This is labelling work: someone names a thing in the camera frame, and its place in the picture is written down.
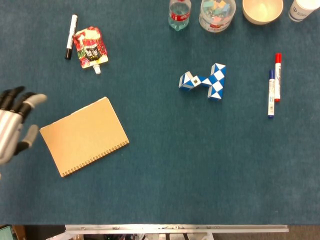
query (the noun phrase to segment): brown notebook cover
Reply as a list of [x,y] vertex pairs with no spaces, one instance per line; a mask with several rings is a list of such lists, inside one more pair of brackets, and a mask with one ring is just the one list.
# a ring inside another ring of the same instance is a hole
[[41,128],[40,132],[61,177],[129,143],[106,97]]

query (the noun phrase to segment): robotic hand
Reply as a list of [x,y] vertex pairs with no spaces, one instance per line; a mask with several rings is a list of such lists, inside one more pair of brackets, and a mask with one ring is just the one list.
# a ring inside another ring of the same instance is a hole
[[30,148],[39,131],[38,126],[31,125],[25,138],[18,142],[23,124],[31,110],[47,100],[44,94],[27,92],[14,102],[24,89],[24,86],[19,86],[0,94],[0,165],[9,162],[13,155]]

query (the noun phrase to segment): blue and white puzzle toy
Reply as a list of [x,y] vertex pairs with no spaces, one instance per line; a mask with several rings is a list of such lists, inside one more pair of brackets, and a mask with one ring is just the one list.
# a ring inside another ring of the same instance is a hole
[[211,75],[209,77],[192,76],[187,71],[180,77],[179,88],[190,91],[200,85],[209,88],[208,99],[220,100],[224,94],[225,76],[227,67],[226,65],[215,63],[211,67]]

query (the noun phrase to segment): floor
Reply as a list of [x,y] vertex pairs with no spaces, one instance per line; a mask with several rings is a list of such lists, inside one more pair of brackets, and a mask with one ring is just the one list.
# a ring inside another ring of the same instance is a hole
[[[27,240],[45,240],[64,232],[61,226],[26,226]],[[221,233],[214,240],[320,240],[320,226],[289,226],[286,233]]]

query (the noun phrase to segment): plastic bottle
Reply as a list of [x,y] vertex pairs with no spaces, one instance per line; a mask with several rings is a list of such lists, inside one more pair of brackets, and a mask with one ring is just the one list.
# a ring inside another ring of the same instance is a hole
[[202,0],[199,23],[205,30],[219,33],[229,26],[235,12],[235,0]]
[[189,23],[190,0],[170,0],[169,25],[176,31],[184,29]]

